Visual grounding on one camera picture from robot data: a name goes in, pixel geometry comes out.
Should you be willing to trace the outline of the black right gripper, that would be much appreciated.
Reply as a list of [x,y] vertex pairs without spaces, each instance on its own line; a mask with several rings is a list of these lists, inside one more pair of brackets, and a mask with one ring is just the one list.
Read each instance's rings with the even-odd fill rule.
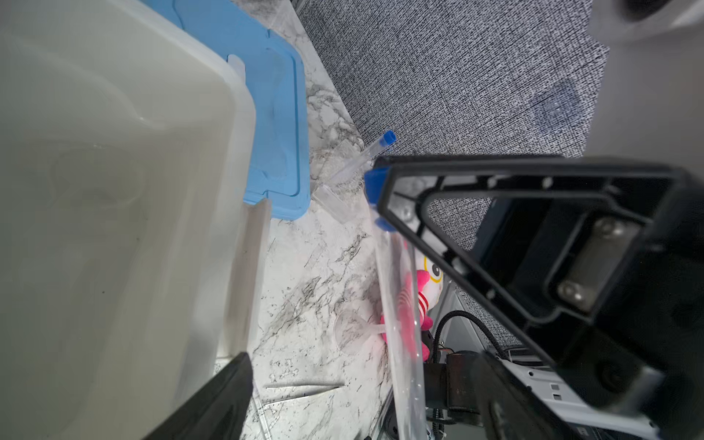
[[582,399],[661,429],[702,428],[700,181],[611,158],[385,167],[382,215]]

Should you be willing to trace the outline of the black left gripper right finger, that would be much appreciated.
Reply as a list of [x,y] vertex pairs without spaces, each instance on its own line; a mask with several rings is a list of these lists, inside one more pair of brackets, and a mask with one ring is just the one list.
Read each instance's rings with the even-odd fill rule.
[[562,421],[502,362],[488,353],[472,367],[478,410],[489,439],[576,439]]

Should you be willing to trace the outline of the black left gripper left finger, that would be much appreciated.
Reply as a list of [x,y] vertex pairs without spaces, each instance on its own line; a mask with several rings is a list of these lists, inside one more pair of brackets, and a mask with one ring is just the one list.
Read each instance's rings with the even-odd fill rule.
[[238,439],[253,394],[250,357],[241,352],[148,439]]

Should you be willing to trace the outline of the blue capped test tube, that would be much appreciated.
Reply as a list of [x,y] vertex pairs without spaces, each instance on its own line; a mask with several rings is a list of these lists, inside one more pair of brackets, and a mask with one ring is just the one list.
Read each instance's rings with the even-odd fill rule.
[[364,174],[381,289],[398,437],[427,438],[423,346],[414,246],[382,215],[387,167]]
[[351,179],[362,167],[371,160],[388,150],[397,141],[396,134],[392,130],[386,131],[376,141],[366,146],[356,157],[347,161],[343,167],[326,180],[328,186],[345,183]]

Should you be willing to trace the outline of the white plastic storage bin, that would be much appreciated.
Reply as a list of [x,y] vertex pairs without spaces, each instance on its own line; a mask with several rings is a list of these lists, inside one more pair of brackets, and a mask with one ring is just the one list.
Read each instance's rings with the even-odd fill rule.
[[211,379],[256,112],[139,1],[1,5],[1,436],[141,439]]

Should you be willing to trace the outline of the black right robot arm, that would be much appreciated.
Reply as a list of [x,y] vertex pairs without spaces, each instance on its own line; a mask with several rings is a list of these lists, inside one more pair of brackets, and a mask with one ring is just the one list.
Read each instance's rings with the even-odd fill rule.
[[425,366],[436,425],[490,439],[703,436],[703,183],[665,164],[386,156],[364,177],[406,238],[542,362]]

